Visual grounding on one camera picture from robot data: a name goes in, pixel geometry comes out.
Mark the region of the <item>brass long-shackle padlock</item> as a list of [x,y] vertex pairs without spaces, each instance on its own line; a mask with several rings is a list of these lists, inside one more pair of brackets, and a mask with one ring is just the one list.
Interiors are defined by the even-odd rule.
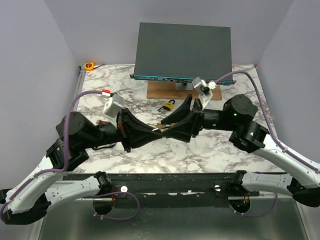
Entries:
[[171,124],[161,124],[161,123],[152,123],[149,122],[148,123],[149,126],[153,127],[152,131],[161,131],[163,132],[165,129],[171,128],[175,125],[175,123],[171,123]]

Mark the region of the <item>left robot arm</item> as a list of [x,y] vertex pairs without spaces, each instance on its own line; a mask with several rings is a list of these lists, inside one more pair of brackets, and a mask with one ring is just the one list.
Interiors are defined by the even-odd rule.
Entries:
[[120,122],[95,125],[77,111],[65,116],[56,126],[59,138],[39,165],[19,185],[0,191],[0,219],[7,225],[29,225],[62,203],[109,196],[114,187],[102,171],[65,187],[52,186],[89,159],[87,149],[99,150],[121,143],[130,152],[162,137],[160,130],[138,120],[127,108],[116,119]]

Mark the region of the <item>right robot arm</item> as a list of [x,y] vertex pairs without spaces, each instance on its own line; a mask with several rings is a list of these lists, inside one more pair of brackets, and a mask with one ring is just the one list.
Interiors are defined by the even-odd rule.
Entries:
[[264,191],[292,197],[308,207],[320,205],[320,165],[272,138],[270,131],[253,120],[258,108],[243,94],[229,99],[222,110],[204,109],[191,96],[161,124],[168,125],[162,135],[188,143],[203,129],[230,131],[229,141],[249,154],[264,158],[282,169],[277,173],[237,171],[230,191],[241,196],[245,192]]

